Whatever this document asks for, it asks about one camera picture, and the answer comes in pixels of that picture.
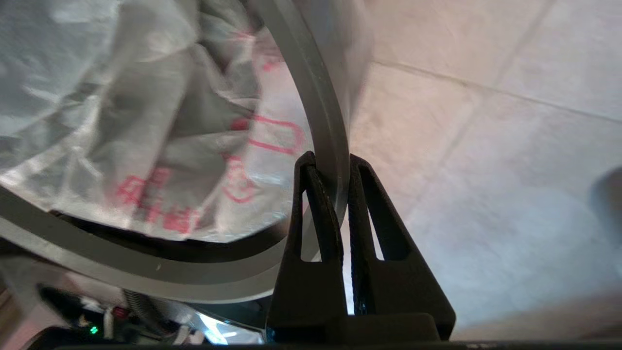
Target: gray ring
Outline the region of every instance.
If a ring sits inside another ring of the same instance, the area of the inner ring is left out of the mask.
[[[292,0],[262,0],[258,10],[292,72],[309,120],[317,168],[341,222],[346,209],[349,151],[327,67]],[[255,256],[232,262],[180,262],[89,234],[1,187],[0,201],[1,237],[111,285],[180,301],[234,303],[270,295],[285,245],[281,240]],[[304,232],[303,258],[315,258],[318,245],[309,211],[304,215]]]

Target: gray rim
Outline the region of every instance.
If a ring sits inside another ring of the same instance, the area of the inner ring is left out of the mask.
[[[328,70],[291,0],[263,0],[258,10],[292,72],[309,120],[317,168],[341,222],[349,180],[349,151]],[[76,272],[161,298],[234,303],[270,295],[285,244],[282,240],[255,256],[232,262],[180,262],[88,234],[1,187],[0,200],[0,235],[5,239]],[[318,245],[309,211],[304,215],[304,232],[302,255],[304,259],[315,258]]]

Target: metal ring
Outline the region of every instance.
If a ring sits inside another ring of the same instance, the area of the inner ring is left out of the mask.
[[[292,0],[262,0],[258,9],[298,88],[309,120],[317,169],[341,222],[346,207],[349,151],[343,115],[327,67]],[[76,272],[161,298],[234,303],[270,295],[285,245],[281,240],[261,253],[229,262],[170,260],[82,231],[1,187],[0,198],[0,235],[5,239]],[[311,259],[317,256],[318,245],[309,210],[305,213],[304,232],[302,256]]]

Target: black clamp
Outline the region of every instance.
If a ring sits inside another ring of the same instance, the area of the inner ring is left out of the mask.
[[[302,194],[307,191],[321,262],[304,262]],[[343,246],[313,152],[296,162],[290,232],[267,316],[270,341],[374,344],[447,340],[455,313],[372,167],[350,156],[350,244],[355,315],[348,316]],[[384,260],[376,258],[368,213]]]

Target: tile floor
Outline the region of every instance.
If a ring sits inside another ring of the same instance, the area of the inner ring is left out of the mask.
[[[452,302],[453,338],[622,324],[622,232],[591,200],[622,167],[622,1],[366,3],[376,51],[351,152]]]

